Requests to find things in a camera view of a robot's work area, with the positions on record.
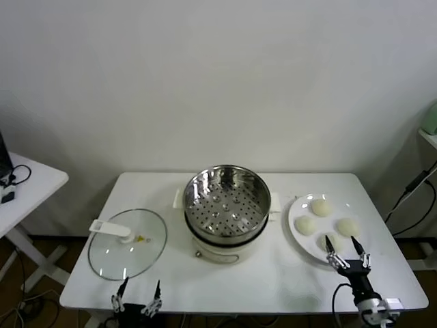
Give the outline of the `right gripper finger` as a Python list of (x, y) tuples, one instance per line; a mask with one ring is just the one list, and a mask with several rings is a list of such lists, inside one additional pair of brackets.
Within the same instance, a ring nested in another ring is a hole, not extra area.
[(325, 235), (324, 240), (327, 252), (326, 259), (328, 260), (329, 265), (331, 265), (332, 268), (334, 268), (335, 270), (348, 269), (349, 264), (340, 255), (337, 254), (335, 246), (327, 234)]
[(358, 240), (352, 236), (352, 244), (362, 262), (362, 266), (365, 269), (370, 269), (371, 268), (371, 256), (370, 254), (366, 253), (363, 246), (358, 242)]

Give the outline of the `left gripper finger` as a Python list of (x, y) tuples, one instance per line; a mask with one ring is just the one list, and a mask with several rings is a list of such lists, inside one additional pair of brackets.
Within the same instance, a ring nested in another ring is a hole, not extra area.
[(155, 314), (158, 313), (161, 307), (162, 307), (161, 289), (160, 289), (160, 280), (158, 280), (154, 293), (154, 298), (141, 310), (141, 313), (144, 316), (154, 316)]
[(122, 297), (124, 295), (124, 291), (126, 289), (129, 277), (126, 277), (122, 283), (122, 285), (118, 288), (117, 293), (111, 296), (111, 303), (113, 306), (114, 313), (120, 313), (125, 311), (124, 303), (122, 301)]

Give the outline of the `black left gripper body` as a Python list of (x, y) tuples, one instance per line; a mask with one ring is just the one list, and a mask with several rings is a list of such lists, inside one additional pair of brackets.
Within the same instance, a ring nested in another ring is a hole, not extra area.
[(147, 310), (146, 305), (136, 303), (125, 303), (120, 307), (119, 319), (120, 320), (142, 320), (145, 318)]

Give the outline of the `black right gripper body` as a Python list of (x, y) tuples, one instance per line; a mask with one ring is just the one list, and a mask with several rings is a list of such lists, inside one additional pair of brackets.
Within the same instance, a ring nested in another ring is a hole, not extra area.
[(343, 269), (343, 276), (348, 279), (354, 297), (371, 297), (372, 286), (367, 277), (370, 269), (365, 268), (360, 260), (346, 260), (346, 263), (348, 266)]

